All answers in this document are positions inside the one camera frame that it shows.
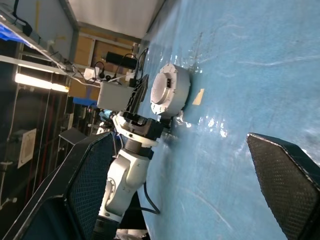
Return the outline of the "white paper sign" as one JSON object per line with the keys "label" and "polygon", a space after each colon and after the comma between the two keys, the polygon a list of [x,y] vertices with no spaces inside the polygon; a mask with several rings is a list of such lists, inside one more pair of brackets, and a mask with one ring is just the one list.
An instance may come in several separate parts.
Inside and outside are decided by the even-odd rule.
{"label": "white paper sign", "polygon": [[21,146],[17,168],[21,168],[33,158],[37,129],[26,131],[22,134]]}

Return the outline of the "blue plastic cover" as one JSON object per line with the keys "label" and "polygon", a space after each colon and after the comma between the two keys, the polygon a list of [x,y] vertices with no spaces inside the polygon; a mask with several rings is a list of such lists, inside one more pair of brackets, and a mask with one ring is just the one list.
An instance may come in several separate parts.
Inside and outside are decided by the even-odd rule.
{"label": "blue plastic cover", "polygon": [[[27,23],[26,25],[22,26],[22,32],[24,34],[30,34],[33,31],[32,27]],[[4,41],[14,41],[17,43],[23,43],[30,46],[29,43],[27,43],[25,40],[20,39],[13,31],[8,29],[6,26],[4,26],[2,23],[0,23],[0,39]]]}

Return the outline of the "dark flat panel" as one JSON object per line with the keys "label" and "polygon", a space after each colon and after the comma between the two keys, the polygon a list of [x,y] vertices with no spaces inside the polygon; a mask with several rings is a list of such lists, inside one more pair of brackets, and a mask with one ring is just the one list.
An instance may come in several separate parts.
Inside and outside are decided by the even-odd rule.
{"label": "dark flat panel", "polygon": [[87,138],[85,134],[74,127],[60,133],[59,137],[72,144],[73,146]]}

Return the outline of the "silver motor stator housing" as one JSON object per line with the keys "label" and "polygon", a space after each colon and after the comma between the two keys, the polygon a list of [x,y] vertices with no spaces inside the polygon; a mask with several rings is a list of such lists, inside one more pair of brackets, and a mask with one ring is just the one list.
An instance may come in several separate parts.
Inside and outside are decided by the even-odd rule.
{"label": "silver motor stator housing", "polygon": [[164,117],[176,116],[185,106],[191,87],[189,71],[183,67],[167,64],[163,68],[166,77],[167,95],[164,107]]}

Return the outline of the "fluorescent tube light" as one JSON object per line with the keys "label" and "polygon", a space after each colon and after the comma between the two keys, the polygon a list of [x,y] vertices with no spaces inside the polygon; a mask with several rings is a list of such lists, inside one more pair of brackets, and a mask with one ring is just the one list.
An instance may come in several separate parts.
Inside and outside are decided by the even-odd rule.
{"label": "fluorescent tube light", "polygon": [[42,80],[42,79],[28,76],[21,73],[17,73],[15,75],[14,81],[18,84],[23,84],[23,85],[32,86],[32,87],[37,87],[37,88],[42,88],[47,90],[54,90],[54,91],[59,91],[63,93],[69,92],[69,88],[67,86],[60,85],[57,83],[52,83],[46,80]]}

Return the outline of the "blue plastic table sheet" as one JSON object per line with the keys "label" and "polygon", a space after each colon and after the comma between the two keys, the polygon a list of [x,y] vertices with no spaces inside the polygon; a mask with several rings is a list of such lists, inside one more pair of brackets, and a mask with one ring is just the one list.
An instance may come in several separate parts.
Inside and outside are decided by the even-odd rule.
{"label": "blue plastic table sheet", "polygon": [[144,40],[151,82],[168,63],[191,77],[148,168],[161,211],[143,215],[151,240],[286,240],[246,136],[294,143],[320,165],[320,0],[167,0]]}

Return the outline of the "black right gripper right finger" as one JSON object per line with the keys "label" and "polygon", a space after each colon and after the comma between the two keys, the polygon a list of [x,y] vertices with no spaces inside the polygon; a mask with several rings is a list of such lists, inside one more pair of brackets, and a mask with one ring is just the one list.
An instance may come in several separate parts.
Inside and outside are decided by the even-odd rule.
{"label": "black right gripper right finger", "polygon": [[287,240],[320,240],[320,167],[296,144],[250,132],[261,192]]}

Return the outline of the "white fabric backdrop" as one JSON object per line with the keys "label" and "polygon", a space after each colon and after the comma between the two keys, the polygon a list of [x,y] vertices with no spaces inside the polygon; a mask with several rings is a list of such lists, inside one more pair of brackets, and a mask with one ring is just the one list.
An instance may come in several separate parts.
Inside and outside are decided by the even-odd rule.
{"label": "white fabric backdrop", "polygon": [[142,39],[166,0],[68,0],[82,28]]}

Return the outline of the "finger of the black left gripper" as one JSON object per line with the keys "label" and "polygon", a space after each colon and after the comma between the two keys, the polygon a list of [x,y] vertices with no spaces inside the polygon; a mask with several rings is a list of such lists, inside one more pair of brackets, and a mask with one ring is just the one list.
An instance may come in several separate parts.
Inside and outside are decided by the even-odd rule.
{"label": "finger of the black left gripper", "polygon": [[129,98],[126,111],[132,114],[137,114],[140,104],[144,101],[148,89],[149,75],[145,74],[141,79],[135,80],[135,87]]}

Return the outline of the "brown wooden panel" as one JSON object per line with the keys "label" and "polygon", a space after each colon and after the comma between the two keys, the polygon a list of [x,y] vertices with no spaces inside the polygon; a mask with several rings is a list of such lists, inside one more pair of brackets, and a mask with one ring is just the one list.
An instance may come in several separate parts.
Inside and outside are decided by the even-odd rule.
{"label": "brown wooden panel", "polygon": [[106,62],[105,57],[108,52],[113,52],[119,55],[132,54],[137,58],[139,46],[135,40],[82,27],[73,61],[76,74],[71,79],[69,96],[89,100],[98,99],[99,76],[96,75],[95,80],[86,81],[84,79],[85,68],[97,67],[99,71],[104,70],[104,80],[107,77],[116,77],[121,85],[128,86],[133,70]]}

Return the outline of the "white power adapter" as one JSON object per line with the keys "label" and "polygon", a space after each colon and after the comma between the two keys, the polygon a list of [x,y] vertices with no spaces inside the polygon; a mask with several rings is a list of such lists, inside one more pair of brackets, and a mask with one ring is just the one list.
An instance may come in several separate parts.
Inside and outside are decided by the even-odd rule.
{"label": "white power adapter", "polygon": [[83,77],[86,81],[94,81],[96,79],[96,69],[92,67],[85,68]]}

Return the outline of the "grey metal frame post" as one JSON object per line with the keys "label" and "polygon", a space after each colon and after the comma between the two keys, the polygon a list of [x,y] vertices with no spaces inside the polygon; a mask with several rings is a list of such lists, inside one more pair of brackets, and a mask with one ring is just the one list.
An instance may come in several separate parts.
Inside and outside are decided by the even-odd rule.
{"label": "grey metal frame post", "polygon": [[76,16],[73,12],[71,3],[69,0],[58,0],[61,8],[64,11],[64,14],[66,15],[68,22],[70,23],[72,27],[72,38],[71,38],[71,43],[70,43],[70,52],[69,52],[69,60],[71,62],[74,61],[75,56],[76,56],[76,50],[77,50],[77,43],[78,43],[78,38],[79,38],[79,24],[76,19]]}

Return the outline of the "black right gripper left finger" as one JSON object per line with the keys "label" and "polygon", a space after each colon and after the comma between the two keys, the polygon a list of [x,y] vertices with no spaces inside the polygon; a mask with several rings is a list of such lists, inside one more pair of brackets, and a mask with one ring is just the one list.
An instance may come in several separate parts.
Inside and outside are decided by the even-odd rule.
{"label": "black right gripper left finger", "polygon": [[90,240],[112,151],[110,132],[76,143],[44,179],[2,240]]}

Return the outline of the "tan tape piece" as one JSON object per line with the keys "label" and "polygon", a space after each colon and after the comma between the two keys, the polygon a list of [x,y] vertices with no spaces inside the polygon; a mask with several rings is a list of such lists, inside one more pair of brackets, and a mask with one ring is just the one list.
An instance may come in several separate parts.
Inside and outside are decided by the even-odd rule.
{"label": "tan tape piece", "polygon": [[201,88],[199,90],[198,94],[196,95],[195,99],[192,102],[193,105],[199,106],[201,104],[204,92],[205,92],[204,88]]}

